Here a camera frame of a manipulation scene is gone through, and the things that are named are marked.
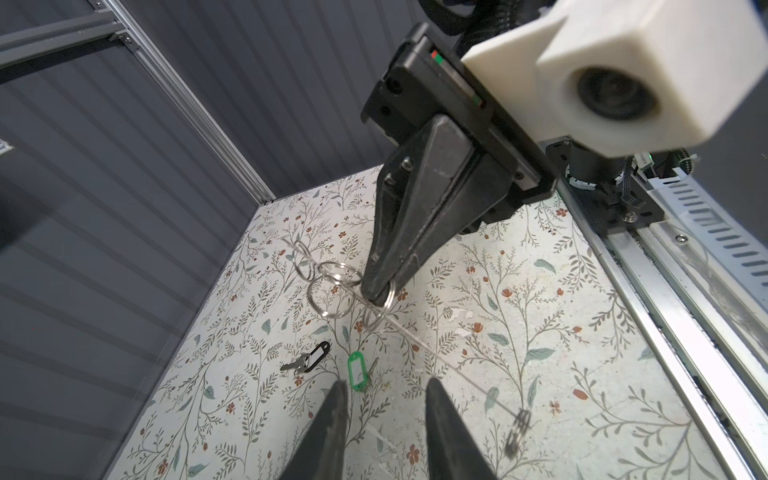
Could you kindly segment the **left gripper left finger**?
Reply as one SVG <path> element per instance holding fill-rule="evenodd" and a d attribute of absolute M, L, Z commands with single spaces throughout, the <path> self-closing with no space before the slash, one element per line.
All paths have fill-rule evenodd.
<path fill-rule="evenodd" d="M 348 387 L 336 381 L 326 395 L 280 479 L 343 478 Z"/>

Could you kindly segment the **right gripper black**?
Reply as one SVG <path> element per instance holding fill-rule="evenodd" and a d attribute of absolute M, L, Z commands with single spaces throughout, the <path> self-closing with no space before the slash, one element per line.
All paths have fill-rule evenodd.
<path fill-rule="evenodd" d="M 554 193 L 554 163 L 425 22 L 393 54 L 361 119 L 397 146 L 377 180 L 361 283 L 374 304 L 456 234 Z"/>

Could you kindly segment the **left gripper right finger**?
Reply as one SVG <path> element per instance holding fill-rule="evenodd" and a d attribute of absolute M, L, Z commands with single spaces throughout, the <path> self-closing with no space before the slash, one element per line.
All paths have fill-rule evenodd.
<path fill-rule="evenodd" d="M 437 378 L 426 387 L 425 428 L 429 479 L 496 479 Z"/>

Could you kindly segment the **key with green tag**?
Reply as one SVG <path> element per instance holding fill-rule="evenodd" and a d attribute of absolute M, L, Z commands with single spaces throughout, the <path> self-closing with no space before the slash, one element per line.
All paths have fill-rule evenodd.
<path fill-rule="evenodd" d="M 354 351 L 347 360 L 349 383 L 352 390 L 364 392 L 372 382 L 372 373 L 378 358 L 369 361 L 362 351 Z"/>

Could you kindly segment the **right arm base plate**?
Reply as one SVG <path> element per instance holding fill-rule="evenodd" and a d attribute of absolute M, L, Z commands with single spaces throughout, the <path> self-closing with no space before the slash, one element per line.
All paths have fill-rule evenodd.
<path fill-rule="evenodd" d="M 624 158 L 607 158 L 570 139 L 545 148 L 593 230 L 602 237 L 665 219 Z"/>

